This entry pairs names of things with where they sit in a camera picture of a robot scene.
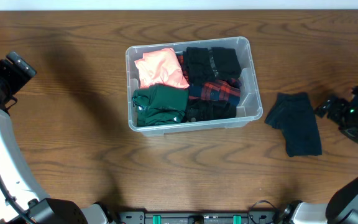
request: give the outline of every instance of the black wire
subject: black wire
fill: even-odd
[[[251,206],[250,209],[248,210],[248,213],[250,213],[251,210],[252,210],[256,205],[258,205],[258,204],[260,204],[260,203],[268,203],[269,205],[271,205],[271,206],[274,208],[275,214],[277,214],[278,209],[277,209],[276,207],[274,207],[274,205],[272,205],[270,202],[268,202],[268,201],[266,201],[266,200],[260,200],[260,201],[258,201],[258,202],[255,202],[254,205]],[[249,215],[249,219],[251,219],[251,221],[252,221],[254,224],[257,224],[257,223],[254,221],[253,215]]]
[[[30,224],[35,224],[35,222],[33,222],[25,213],[22,212],[22,210],[16,205],[15,201],[13,200],[13,198],[11,198],[11,196],[9,195],[9,192],[7,191],[7,189],[5,188],[4,183],[1,180],[1,176],[0,176],[0,189],[2,194],[4,195],[6,201],[11,205],[11,207],[20,215],[20,217],[22,217],[26,222],[30,223]]]

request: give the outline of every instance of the plastic bin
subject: plastic bin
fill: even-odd
[[[237,116],[230,119],[219,119],[212,121],[198,121],[193,123],[169,124],[160,126],[147,126],[138,128],[136,126],[137,113],[132,105],[132,95],[139,89],[139,71],[135,66],[135,60],[143,57],[143,53],[153,52],[171,47],[176,52],[185,51],[187,47],[225,47],[236,50],[242,72],[240,76],[241,97],[237,107]],[[262,116],[262,102],[260,101],[258,84],[256,81],[254,63],[251,56],[249,41],[245,37],[229,37],[214,40],[200,40],[191,42],[180,42],[172,44],[155,44],[132,46],[126,51],[127,64],[127,94],[128,94],[128,123],[129,127],[141,132],[145,136],[162,135],[180,131],[195,131],[212,128],[239,128],[244,127],[249,121],[254,121]]]

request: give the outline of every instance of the black cloth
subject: black cloth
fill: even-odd
[[[323,153],[316,117],[307,93],[279,93],[265,123],[282,130],[290,157]]]
[[[210,121],[213,119],[235,118],[237,108],[224,100],[188,100],[184,121]]]
[[[183,53],[189,82],[202,85],[214,80],[239,78],[241,67],[234,49],[188,47]]]

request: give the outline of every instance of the white wall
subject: white wall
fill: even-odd
[[[358,0],[0,0],[0,10],[358,9]]]

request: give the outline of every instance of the wooden table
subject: wooden table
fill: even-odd
[[[244,128],[146,138],[127,121],[132,45],[247,37],[264,115]],[[313,106],[358,84],[358,11],[0,12],[0,59],[37,71],[11,109],[18,144],[53,198],[80,207],[247,210],[328,202],[358,176],[358,144],[317,119],[323,155],[289,158],[264,123],[278,92]]]

